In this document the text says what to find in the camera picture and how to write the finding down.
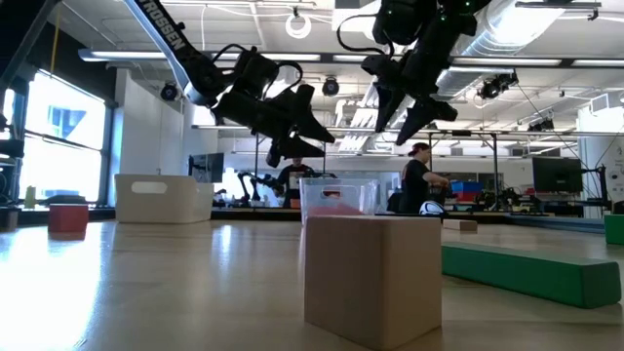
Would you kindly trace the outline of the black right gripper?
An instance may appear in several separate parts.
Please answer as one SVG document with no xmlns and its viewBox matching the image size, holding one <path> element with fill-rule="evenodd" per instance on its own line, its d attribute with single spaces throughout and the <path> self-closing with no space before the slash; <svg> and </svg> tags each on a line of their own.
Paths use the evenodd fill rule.
<svg viewBox="0 0 624 351">
<path fill-rule="evenodd" d="M 437 93 L 437 79 L 442 73 L 442 56 L 433 51 L 408 51 L 400 60 L 385 55 L 371 55 L 361 67 L 376 77 L 374 83 L 378 109 L 375 131 L 385 130 L 406 96 L 415 100 L 407 109 L 406 121 L 400 129 L 396 145 L 403 145 L 434 120 L 453 122 L 458 111 L 447 102 L 432 97 Z"/>
</svg>

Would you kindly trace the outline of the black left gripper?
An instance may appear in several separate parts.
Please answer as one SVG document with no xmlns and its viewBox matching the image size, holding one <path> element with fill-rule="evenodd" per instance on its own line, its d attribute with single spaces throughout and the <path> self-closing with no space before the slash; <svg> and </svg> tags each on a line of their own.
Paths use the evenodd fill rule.
<svg viewBox="0 0 624 351">
<path fill-rule="evenodd" d="M 216 106 L 211 108 L 218 120 L 230 120 L 251 130 L 252 134 L 262 134 L 273 138 L 266 155 L 266 163 L 277 168 L 282 159 L 318 158 L 325 152 L 304 141 L 299 136 L 291 136 L 293 127 L 303 137 L 333 143 L 334 136 L 315 118 L 311 99 L 315 89 L 307 84 L 296 91 L 285 89 L 275 97 L 265 100 L 249 94 L 230 91 L 225 93 Z"/>
</svg>

